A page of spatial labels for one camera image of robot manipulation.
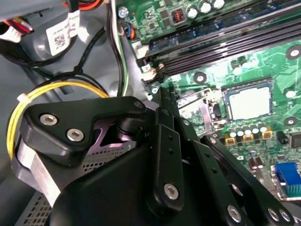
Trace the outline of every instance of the yellow cable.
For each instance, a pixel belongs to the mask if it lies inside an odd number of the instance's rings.
[[[85,89],[88,89],[94,93],[96,93],[98,96],[102,98],[109,97],[107,94],[105,94],[103,91],[101,91],[99,88],[92,86],[88,83],[83,82],[76,82],[76,81],[61,81],[61,82],[55,82],[51,83],[42,87],[39,87],[32,92],[30,92],[28,95],[26,95],[27,100],[21,101],[14,109],[13,113],[11,114],[11,118],[9,120],[8,124],[8,132],[7,132],[7,149],[10,159],[13,158],[14,155],[14,141],[15,141],[15,134],[16,134],[16,128],[18,125],[19,118],[21,117],[24,109],[26,106],[33,101],[35,98],[39,97],[40,95],[52,90],[56,89],[62,86],[78,86]]]

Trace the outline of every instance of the motherboard chip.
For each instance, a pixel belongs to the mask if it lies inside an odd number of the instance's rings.
[[[155,28],[155,25],[154,25],[154,24],[150,24],[150,28],[151,28],[151,29],[154,29],[154,28]]]
[[[166,6],[172,6],[173,1],[172,0],[164,0]]]
[[[168,17],[168,12],[166,10],[163,10],[160,12],[160,16],[162,19],[164,19],[164,18]]]
[[[164,19],[164,20],[162,20],[162,23],[163,23],[163,25],[164,25],[165,27],[167,27],[167,26],[170,25],[169,19]]]
[[[259,118],[272,114],[271,78],[222,88],[230,121]]]
[[[301,132],[296,132],[296,133],[290,134],[289,146],[290,146],[290,148],[301,147]]]

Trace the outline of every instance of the metal mesh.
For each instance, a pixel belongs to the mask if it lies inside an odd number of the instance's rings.
[[[117,147],[116,145],[102,147],[100,151],[88,154],[82,163],[83,174],[97,169],[133,147],[135,147],[135,142],[129,141]],[[46,197],[36,192],[15,226],[44,226],[50,212],[51,207]]]

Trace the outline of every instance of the motherboard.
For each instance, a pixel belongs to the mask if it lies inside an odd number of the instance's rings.
[[[297,40],[171,76],[161,86],[176,94],[180,114],[200,137],[219,138],[275,196],[301,200],[301,184],[289,192],[279,176],[282,164],[299,172],[300,68]]]
[[[116,9],[138,66],[155,75],[147,90],[175,93],[199,137],[219,139],[284,201],[301,200],[300,8],[300,0],[124,0]]]
[[[118,16],[135,29],[136,39],[147,42],[183,25],[229,12],[256,0],[125,0]]]

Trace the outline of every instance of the white sticker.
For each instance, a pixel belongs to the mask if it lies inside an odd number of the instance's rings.
[[[59,24],[49,27],[46,34],[51,55],[55,56],[64,51],[70,44],[69,19],[67,18]]]
[[[70,37],[74,37],[79,33],[79,10],[69,13],[69,29],[70,29]]]
[[[0,39],[12,41],[14,43],[19,43],[21,41],[21,37],[22,34],[12,26],[10,26],[3,35],[0,35]]]

